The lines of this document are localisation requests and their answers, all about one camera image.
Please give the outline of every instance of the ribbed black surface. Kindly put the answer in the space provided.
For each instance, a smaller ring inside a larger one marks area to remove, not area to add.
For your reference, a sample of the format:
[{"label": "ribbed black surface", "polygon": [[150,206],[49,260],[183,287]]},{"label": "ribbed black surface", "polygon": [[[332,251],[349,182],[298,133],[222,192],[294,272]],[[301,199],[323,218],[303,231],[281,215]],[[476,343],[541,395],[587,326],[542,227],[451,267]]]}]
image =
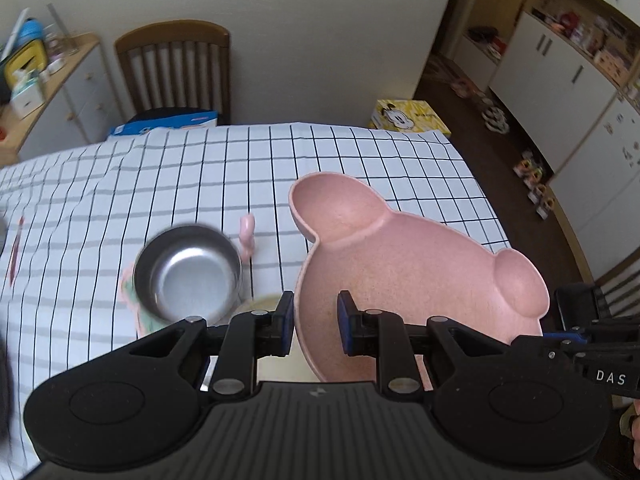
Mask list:
[{"label": "ribbed black surface", "polygon": [[446,442],[420,406],[383,399],[372,383],[266,383],[251,400],[213,409],[186,446],[156,463],[110,474],[71,471],[47,463],[28,478],[602,480],[605,477],[588,464],[555,472],[520,473],[478,462]]}]

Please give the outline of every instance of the yellow box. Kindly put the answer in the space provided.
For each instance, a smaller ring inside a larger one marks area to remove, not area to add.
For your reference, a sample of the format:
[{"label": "yellow box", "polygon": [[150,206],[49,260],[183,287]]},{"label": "yellow box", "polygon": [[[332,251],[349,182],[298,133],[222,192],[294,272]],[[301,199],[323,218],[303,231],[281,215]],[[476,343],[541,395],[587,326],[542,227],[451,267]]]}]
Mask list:
[{"label": "yellow box", "polygon": [[447,137],[451,135],[427,101],[380,99],[376,102],[369,127],[402,133],[440,130]]}]

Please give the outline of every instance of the tablecloth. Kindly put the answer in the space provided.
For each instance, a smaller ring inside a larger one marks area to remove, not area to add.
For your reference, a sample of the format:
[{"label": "tablecloth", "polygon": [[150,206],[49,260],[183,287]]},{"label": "tablecloth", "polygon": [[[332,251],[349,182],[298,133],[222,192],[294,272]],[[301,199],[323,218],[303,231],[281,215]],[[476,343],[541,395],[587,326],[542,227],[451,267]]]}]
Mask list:
[{"label": "tablecloth", "polygon": [[508,246],[478,183],[438,131],[302,123],[157,128],[0,170],[8,227],[2,269],[24,216],[15,282],[6,278],[0,291],[13,382],[0,476],[20,478],[38,463],[21,418],[31,391],[135,338],[118,278],[158,232],[195,221],[237,242],[239,218],[250,211],[256,250],[242,294],[293,289],[309,243],[293,223],[288,192],[315,171],[355,176],[391,207],[444,222],[488,250]]}]

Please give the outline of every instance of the pink bowl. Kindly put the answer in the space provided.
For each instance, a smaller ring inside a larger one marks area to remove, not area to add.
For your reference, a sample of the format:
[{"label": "pink bowl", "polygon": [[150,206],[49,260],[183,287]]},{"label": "pink bowl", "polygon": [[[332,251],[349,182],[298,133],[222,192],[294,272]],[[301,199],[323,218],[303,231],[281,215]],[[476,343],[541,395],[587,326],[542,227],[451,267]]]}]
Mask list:
[{"label": "pink bowl", "polygon": [[339,173],[300,178],[289,191],[289,207],[300,232],[314,242],[294,307],[302,351],[320,380],[376,376],[372,358],[342,351],[336,317],[341,290],[351,292],[360,310],[397,312],[405,323],[447,316],[505,343],[542,333],[548,291],[518,251],[492,254],[443,224],[394,211],[369,186]]}]

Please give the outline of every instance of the stainless steel bowl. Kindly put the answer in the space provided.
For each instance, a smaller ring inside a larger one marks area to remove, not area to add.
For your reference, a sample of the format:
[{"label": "stainless steel bowl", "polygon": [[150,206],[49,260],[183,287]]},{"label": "stainless steel bowl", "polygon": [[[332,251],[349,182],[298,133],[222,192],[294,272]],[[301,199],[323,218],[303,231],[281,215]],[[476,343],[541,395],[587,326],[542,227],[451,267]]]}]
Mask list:
[{"label": "stainless steel bowl", "polygon": [[142,249],[133,286],[152,316],[168,322],[201,316],[215,323],[238,302],[241,270],[238,250],[220,231],[180,225]]}]

